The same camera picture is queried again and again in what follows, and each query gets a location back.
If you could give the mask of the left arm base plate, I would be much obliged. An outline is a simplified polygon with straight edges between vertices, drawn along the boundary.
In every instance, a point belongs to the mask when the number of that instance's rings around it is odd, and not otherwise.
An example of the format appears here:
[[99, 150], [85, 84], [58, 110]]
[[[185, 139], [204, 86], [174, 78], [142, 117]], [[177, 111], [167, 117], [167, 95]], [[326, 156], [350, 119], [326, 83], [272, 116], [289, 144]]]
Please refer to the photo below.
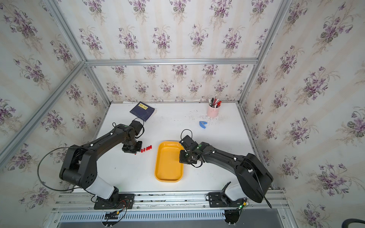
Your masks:
[[112, 195], [110, 199], [103, 199], [97, 197], [96, 203], [94, 204], [94, 210], [117, 210], [126, 207], [132, 209], [134, 204], [135, 194], [116, 194]]

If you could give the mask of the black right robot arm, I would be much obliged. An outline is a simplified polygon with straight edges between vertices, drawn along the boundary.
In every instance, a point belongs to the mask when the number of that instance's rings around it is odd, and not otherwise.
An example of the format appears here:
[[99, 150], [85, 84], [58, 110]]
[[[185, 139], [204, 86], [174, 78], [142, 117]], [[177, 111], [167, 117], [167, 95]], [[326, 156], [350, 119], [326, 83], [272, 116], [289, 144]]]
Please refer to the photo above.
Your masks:
[[272, 208], [266, 193], [273, 183], [273, 176], [254, 154], [230, 154], [206, 142], [197, 143], [192, 135], [180, 135], [180, 139], [179, 144], [183, 149], [180, 151], [179, 163], [191, 165], [196, 169], [204, 163], [223, 168], [234, 174], [239, 182], [242, 193], [239, 193], [237, 200], [249, 198], [256, 203], [264, 200], [269, 208]]

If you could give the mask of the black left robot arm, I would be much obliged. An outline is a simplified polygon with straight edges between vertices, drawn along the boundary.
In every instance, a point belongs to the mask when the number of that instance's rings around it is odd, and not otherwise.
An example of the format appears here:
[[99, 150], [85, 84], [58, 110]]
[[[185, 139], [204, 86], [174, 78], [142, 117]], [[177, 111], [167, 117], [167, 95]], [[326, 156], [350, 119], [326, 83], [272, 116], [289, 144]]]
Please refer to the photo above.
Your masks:
[[143, 133], [144, 122], [134, 119], [129, 125], [113, 123], [110, 132], [92, 142], [65, 147], [59, 178], [105, 201], [119, 202], [118, 188], [98, 175], [97, 161], [119, 144], [124, 153], [136, 154], [142, 149], [139, 138]]

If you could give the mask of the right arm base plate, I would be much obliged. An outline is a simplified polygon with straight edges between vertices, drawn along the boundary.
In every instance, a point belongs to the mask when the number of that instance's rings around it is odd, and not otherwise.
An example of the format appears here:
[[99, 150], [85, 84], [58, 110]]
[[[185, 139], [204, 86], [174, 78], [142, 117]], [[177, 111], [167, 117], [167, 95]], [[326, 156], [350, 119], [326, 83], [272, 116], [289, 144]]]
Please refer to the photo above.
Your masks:
[[243, 208], [247, 205], [248, 199], [241, 198], [238, 200], [231, 200], [225, 193], [209, 192], [205, 196], [210, 208]]

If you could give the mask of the yellow plastic storage tray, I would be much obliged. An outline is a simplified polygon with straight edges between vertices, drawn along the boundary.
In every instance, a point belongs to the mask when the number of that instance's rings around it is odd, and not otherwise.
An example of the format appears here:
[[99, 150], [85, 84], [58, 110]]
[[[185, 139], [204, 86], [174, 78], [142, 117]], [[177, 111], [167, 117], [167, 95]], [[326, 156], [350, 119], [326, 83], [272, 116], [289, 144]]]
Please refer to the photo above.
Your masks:
[[155, 178], [160, 182], [178, 182], [183, 177], [183, 164], [179, 162], [183, 147], [174, 141], [162, 142], [157, 151]]

